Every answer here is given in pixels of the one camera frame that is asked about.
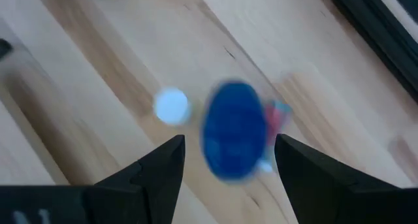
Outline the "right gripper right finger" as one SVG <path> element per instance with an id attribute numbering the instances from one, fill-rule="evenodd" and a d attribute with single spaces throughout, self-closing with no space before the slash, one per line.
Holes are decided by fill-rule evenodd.
<path id="1" fill-rule="evenodd" d="M 274 154 L 299 224 L 337 224 L 352 193 L 399 190 L 289 135 L 277 135 Z"/>

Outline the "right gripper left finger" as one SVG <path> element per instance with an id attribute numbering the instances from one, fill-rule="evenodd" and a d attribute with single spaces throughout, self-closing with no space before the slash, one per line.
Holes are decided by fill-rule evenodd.
<path id="1" fill-rule="evenodd" d="M 176 135 L 87 190 L 90 224 L 171 224 L 181 188 L 185 136 Z"/>

